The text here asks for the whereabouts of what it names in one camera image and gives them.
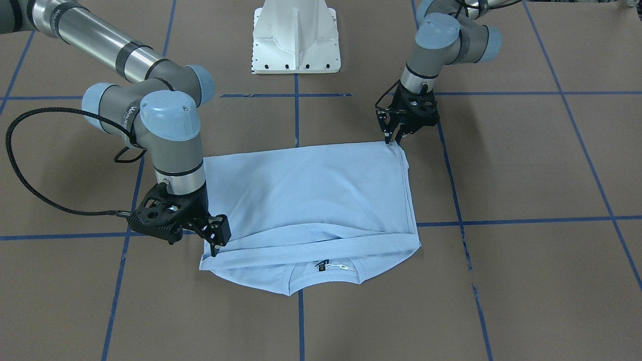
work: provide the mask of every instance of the clothing tag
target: clothing tag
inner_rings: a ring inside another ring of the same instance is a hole
[[[315,267],[319,268],[319,272],[325,271],[325,265],[327,265],[328,263],[330,263],[330,260],[323,260],[323,261],[317,263],[317,265]]]

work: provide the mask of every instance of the light blue t-shirt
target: light blue t-shirt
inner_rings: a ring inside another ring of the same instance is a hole
[[[211,214],[232,238],[201,270],[291,295],[317,283],[360,284],[420,246],[408,161],[384,142],[309,146],[204,159]]]

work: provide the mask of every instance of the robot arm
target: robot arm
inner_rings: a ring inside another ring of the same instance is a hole
[[[225,215],[212,217],[196,108],[214,96],[214,81],[200,66],[180,67],[90,13],[76,0],[0,0],[0,34],[35,30],[60,38],[113,69],[128,87],[100,83],[82,100],[134,135],[86,116],[101,131],[122,136],[129,148],[149,151],[157,184],[127,216],[133,231],[177,242],[189,229],[214,246],[230,237]]]
[[[439,122],[433,92],[444,65],[492,60],[501,47],[499,30],[475,24],[488,10],[514,4],[504,0],[424,0],[417,9],[419,29],[412,53],[387,109],[375,104],[379,126],[389,143]]]

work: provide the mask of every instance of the blue joint cap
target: blue joint cap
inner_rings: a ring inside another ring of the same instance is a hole
[[[214,98],[214,78],[200,65],[188,65],[187,67],[190,67],[196,73],[201,86],[201,101],[198,104],[200,107]]]
[[[143,97],[141,121],[152,134],[168,141],[189,141],[200,132],[196,103],[180,91],[155,91]]]
[[[488,28],[488,44],[478,63],[495,59],[499,53],[499,49],[501,49],[501,33],[499,29],[494,26],[486,26],[486,28]]]
[[[82,110],[84,110],[85,112],[98,114],[98,109],[100,108],[100,100],[102,99],[103,94],[105,94],[105,91],[107,91],[107,89],[112,86],[117,85],[112,83],[98,83],[90,86],[89,89],[87,89],[87,91],[85,92],[85,95],[83,95],[82,97]],[[89,116],[84,117],[89,122],[89,124],[105,132],[105,129],[101,125],[100,120]]]
[[[424,20],[426,12],[428,11],[428,7],[430,7],[432,3],[433,0],[423,0],[421,4],[419,4],[417,13],[415,14],[415,20],[417,20],[417,24],[421,24],[421,22]]]
[[[415,42],[424,49],[443,49],[459,38],[459,21],[444,13],[429,13],[417,30]]]

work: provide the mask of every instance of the white plastic bracket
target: white plastic bracket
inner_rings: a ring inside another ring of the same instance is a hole
[[[325,0],[266,0],[254,12],[252,72],[336,73],[336,11]]]

